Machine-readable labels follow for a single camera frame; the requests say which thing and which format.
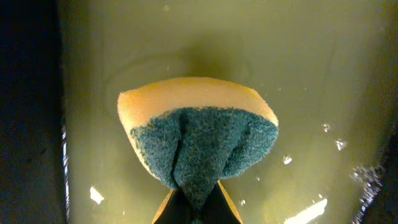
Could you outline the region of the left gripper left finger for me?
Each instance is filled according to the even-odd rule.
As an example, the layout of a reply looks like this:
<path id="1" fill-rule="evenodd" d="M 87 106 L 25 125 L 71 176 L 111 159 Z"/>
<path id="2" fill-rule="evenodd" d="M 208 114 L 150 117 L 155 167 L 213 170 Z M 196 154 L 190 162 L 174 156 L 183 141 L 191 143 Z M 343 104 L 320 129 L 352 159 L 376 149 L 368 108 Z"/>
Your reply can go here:
<path id="1" fill-rule="evenodd" d="M 192 206 L 184 192 L 180 189 L 171 190 L 159 207 L 152 224 L 190 224 L 192 222 Z"/>

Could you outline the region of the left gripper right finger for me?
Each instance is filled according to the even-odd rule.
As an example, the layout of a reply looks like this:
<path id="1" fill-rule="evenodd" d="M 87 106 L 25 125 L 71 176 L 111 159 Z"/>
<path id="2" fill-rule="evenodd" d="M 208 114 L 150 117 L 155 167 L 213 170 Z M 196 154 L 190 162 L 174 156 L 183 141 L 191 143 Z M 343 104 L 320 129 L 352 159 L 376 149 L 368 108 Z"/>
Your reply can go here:
<path id="1" fill-rule="evenodd" d="M 218 181 L 201 211 L 204 224 L 243 224 L 226 189 Z"/>

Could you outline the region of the green yellow sponge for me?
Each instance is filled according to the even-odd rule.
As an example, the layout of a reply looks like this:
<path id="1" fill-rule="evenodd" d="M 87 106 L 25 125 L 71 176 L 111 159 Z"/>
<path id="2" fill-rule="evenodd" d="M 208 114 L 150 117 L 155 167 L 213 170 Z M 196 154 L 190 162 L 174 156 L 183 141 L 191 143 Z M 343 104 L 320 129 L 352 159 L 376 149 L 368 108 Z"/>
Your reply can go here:
<path id="1" fill-rule="evenodd" d="M 257 91 L 207 77 L 122 92 L 118 115 L 145 169 L 196 210 L 219 180 L 263 160 L 279 135 L 277 116 Z"/>

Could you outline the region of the dark green tray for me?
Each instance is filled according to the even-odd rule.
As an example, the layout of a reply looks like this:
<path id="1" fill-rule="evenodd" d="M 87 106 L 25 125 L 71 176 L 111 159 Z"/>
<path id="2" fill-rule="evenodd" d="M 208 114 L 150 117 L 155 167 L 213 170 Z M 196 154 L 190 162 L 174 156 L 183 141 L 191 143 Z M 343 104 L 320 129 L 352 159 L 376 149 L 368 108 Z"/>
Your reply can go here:
<path id="1" fill-rule="evenodd" d="M 117 98 L 189 76 L 279 119 L 223 182 L 244 223 L 397 222 L 396 1 L 2 1 L 1 222 L 150 223 Z"/>

